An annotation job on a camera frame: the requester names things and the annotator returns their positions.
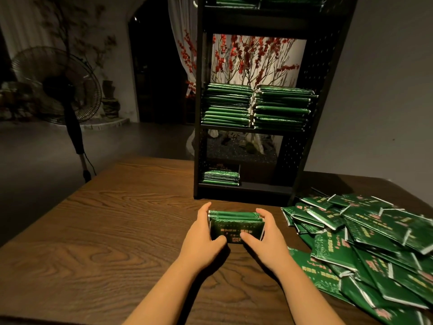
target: hand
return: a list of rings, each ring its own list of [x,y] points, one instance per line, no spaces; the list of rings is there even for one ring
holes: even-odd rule
[[[241,233],[242,240],[252,248],[258,258],[278,277],[287,267],[290,254],[283,234],[269,211],[256,209],[265,221],[265,236],[260,241],[248,233]]]
[[[191,266],[196,272],[210,265],[227,244],[225,236],[219,236],[216,240],[210,238],[207,211],[211,204],[208,202],[198,210],[197,220],[188,230],[178,257],[178,260],[183,260],[188,267]]]

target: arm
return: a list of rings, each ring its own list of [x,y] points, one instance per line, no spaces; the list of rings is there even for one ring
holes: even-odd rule
[[[210,239],[207,211],[210,202],[198,211],[188,230],[181,252],[161,279],[141,301],[123,325],[175,324],[197,274],[208,266],[227,243],[225,236]]]
[[[242,240],[279,279],[296,325],[344,325],[334,309],[290,256],[273,215],[263,209],[256,211],[265,219],[265,236],[260,241],[250,234],[241,233]]]

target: doorway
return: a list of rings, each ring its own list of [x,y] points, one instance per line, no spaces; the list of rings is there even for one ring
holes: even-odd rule
[[[187,74],[171,30],[167,0],[146,0],[129,22],[141,122],[185,123]]]

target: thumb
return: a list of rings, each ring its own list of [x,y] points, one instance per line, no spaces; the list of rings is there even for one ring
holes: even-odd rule
[[[241,233],[241,239],[258,254],[261,244],[260,240],[248,233]]]
[[[216,253],[219,253],[222,248],[227,244],[227,238],[224,235],[220,235],[213,241]]]

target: forearm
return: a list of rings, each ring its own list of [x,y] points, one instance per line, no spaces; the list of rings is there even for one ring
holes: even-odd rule
[[[175,324],[196,275],[187,262],[177,259],[123,325]]]
[[[283,286],[296,325],[340,325],[344,322],[323,298],[313,282],[288,256],[276,276]]]

